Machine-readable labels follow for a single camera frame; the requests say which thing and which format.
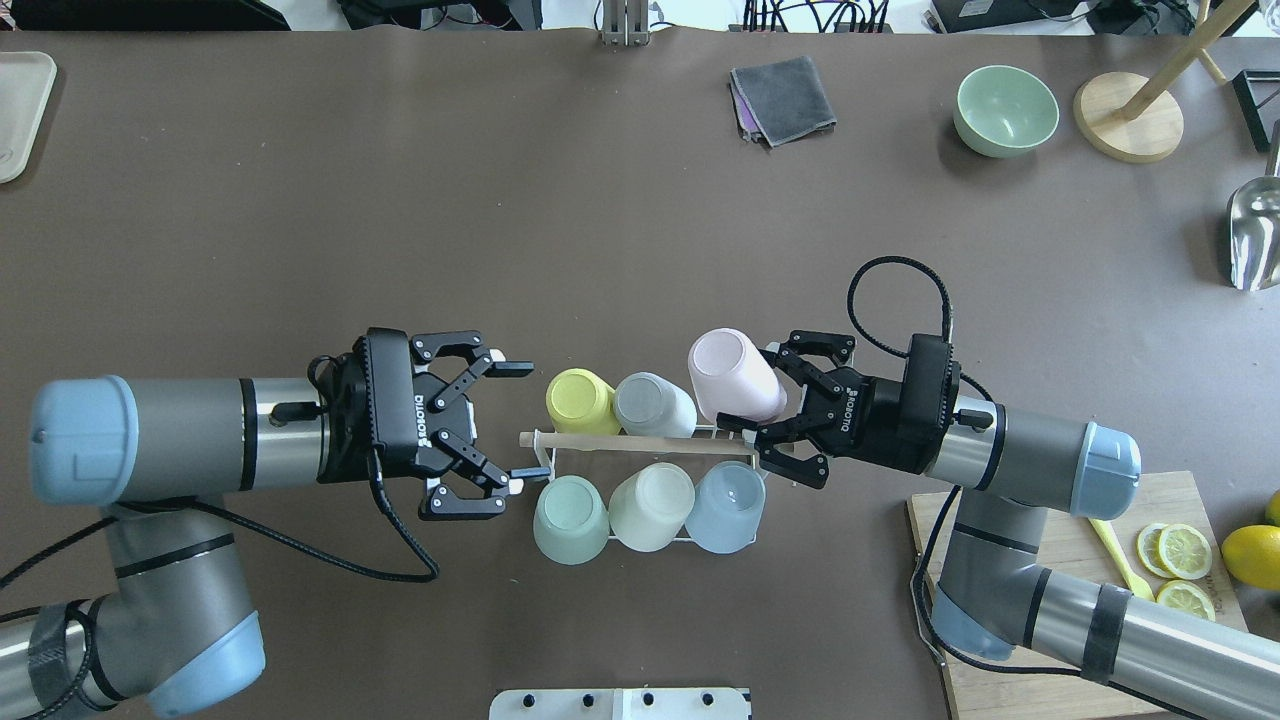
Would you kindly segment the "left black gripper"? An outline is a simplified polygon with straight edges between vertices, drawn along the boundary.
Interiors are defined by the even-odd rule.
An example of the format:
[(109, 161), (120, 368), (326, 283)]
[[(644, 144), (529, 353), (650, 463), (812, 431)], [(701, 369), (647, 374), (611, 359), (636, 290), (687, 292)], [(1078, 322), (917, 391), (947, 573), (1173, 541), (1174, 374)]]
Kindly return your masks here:
[(502, 515), (527, 484), (548, 480), (550, 469), (506, 470), (475, 448), (466, 392), (483, 377), (521, 378), (534, 369), (490, 348), (479, 331), (408, 336), (371, 328), (347, 354), (315, 357), (310, 380), (326, 424), (319, 482), (358, 480), (379, 456), (384, 475), (424, 479), (425, 521)]

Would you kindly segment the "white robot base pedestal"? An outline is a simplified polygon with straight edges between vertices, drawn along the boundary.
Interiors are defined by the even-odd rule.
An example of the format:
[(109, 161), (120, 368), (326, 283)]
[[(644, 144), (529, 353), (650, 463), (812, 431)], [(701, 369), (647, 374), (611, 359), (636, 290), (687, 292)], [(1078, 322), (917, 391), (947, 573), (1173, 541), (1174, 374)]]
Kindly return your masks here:
[(750, 691), (733, 687), (509, 689), (489, 719), (751, 719)]

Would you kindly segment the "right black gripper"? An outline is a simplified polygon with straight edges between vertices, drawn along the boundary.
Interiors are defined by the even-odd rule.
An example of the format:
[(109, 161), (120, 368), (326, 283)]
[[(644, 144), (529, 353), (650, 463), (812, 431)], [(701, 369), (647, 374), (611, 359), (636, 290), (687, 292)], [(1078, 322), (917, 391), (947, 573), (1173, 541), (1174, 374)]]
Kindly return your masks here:
[[(813, 489), (829, 478), (826, 455), (922, 474), (938, 456), (957, 397), (960, 366), (937, 334), (914, 334), (901, 380), (850, 366), (850, 334), (791, 331), (764, 347), (768, 365), (805, 387), (799, 415), (754, 421), (718, 413), (716, 424), (750, 445), (764, 470)], [(797, 457), (782, 448), (808, 441), (823, 454)]]

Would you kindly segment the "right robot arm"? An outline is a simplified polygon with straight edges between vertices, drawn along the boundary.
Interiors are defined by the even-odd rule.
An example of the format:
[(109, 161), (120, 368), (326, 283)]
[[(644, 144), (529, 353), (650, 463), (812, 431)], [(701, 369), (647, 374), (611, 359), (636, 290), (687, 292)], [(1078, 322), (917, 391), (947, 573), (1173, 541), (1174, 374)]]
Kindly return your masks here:
[(900, 380), (852, 366), (847, 334), (795, 331), (755, 347), (709, 333), (689, 361), (728, 380), (717, 424), (762, 468), (819, 489), (837, 457), (942, 480), (957, 491), (929, 643), (1004, 671), (1016, 647), (1079, 676), (1190, 717), (1275, 719), (1277, 643), (1082, 579), (1041, 561), (1048, 511), (1112, 520), (1140, 479), (1135, 441), (961, 393), (947, 336), (915, 334)]

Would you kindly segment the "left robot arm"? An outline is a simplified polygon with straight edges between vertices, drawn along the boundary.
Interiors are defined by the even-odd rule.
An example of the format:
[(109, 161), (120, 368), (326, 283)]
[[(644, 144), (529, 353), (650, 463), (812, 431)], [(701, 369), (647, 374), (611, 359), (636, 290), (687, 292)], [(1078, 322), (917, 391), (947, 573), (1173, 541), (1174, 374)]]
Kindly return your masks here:
[[(88, 527), (5, 573), (104, 532), (116, 589), (3, 615), (3, 716), (90, 719), (145, 697), (174, 719), (251, 685), (265, 667), (236, 528), (380, 582), (440, 575), (387, 493), (422, 482), (424, 520), (481, 520), (507, 510), (545, 468), (507, 470), (475, 445), (468, 389), (534, 365), (476, 331), (406, 334), (372, 327), (302, 378), (56, 380), (35, 400), (29, 475), (51, 505), (96, 507)], [(324, 552), (224, 506), (253, 489), (360, 483), (420, 571), (388, 571)]]

